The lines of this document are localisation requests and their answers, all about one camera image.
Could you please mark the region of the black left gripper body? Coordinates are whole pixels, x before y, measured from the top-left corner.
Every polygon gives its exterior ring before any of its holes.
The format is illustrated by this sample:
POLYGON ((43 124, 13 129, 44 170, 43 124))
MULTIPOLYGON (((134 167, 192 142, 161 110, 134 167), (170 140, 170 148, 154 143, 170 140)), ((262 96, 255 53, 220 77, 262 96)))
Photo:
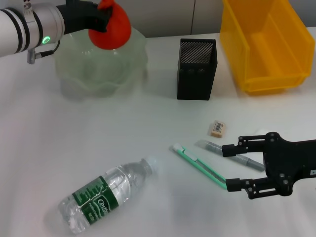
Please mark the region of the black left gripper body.
POLYGON ((98 6, 91 1, 67 0, 65 4, 58 5, 64 20, 64 34, 92 29, 98 30, 98 6))

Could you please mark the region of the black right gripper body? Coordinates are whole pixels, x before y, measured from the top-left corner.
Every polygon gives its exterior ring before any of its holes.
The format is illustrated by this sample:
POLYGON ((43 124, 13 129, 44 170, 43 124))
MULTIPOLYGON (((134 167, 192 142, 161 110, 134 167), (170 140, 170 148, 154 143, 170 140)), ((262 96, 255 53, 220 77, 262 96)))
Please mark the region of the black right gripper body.
POLYGON ((276 132, 265 135, 266 175, 280 196, 289 196, 299 180, 316 177, 316 141, 286 141, 276 132))

